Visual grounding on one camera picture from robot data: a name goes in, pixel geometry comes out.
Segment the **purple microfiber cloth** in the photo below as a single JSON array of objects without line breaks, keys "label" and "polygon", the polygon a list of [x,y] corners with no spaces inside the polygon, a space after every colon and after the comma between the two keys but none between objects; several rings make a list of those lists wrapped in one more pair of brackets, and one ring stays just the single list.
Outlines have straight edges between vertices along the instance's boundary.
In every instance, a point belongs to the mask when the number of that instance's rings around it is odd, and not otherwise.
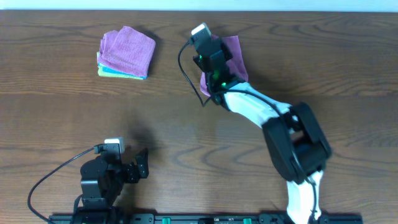
[{"label": "purple microfiber cloth", "polygon": [[[221,40],[226,44],[229,48],[233,58],[226,62],[227,66],[231,73],[237,75],[239,78],[242,78],[245,82],[248,82],[249,75],[244,65],[241,46],[239,43],[239,37],[237,35],[229,36],[229,37],[221,37]],[[206,95],[210,96],[205,80],[205,73],[202,72],[200,78],[200,91]]]}]

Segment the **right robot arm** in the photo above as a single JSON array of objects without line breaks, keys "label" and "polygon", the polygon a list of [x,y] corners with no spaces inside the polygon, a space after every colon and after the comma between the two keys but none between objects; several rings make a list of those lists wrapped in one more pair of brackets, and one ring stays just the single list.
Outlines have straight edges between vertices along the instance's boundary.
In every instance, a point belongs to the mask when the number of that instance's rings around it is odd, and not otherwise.
[{"label": "right robot arm", "polygon": [[287,182],[289,218],[318,221],[319,185],[331,147],[309,105],[278,102],[238,77],[227,65],[233,58],[229,47],[205,24],[191,31],[188,44],[197,51],[193,60],[206,76],[209,99],[262,129],[272,163]]}]

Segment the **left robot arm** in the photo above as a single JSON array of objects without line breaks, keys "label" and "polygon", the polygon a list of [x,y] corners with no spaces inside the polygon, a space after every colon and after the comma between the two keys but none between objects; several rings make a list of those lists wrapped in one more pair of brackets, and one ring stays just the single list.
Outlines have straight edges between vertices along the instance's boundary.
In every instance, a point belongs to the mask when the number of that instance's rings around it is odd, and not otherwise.
[{"label": "left robot arm", "polygon": [[80,196],[83,205],[75,209],[71,223],[129,223],[131,216],[113,204],[124,184],[136,184],[149,175],[148,149],[124,164],[119,144],[100,144],[94,147],[98,156],[84,163],[80,169]]}]

